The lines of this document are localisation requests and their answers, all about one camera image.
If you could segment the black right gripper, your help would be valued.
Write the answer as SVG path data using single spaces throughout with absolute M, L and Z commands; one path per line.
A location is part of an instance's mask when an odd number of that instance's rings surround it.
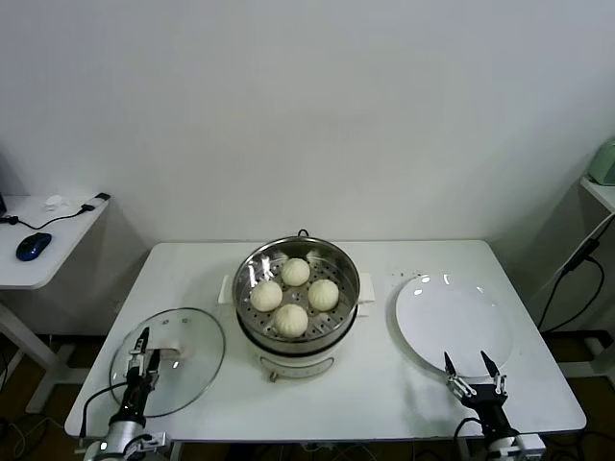
M 477 413 L 484 437 L 516 436 L 517 430 L 510 425 L 504 412 L 506 375 L 486 352 L 482 352 L 482 360 L 491 382 L 471 386 L 457 374 L 453 361 L 446 354 L 447 387 L 457 399 L 464 399 L 465 407 Z

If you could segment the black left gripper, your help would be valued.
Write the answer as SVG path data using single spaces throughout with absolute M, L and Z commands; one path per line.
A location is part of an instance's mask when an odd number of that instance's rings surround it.
M 127 378 L 145 375 L 145 355 L 149 340 L 149 328 L 145 328 L 135 341 L 134 347 L 129 350 L 127 362 Z M 160 350 L 154 349 L 150 355 L 146 368 L 146 378 L 128 380 L 120 407 L 117 411 L 118 422 L 145 423 L 145 406 L 149 394 L 155 389 L 154 384 L 159 378 Z

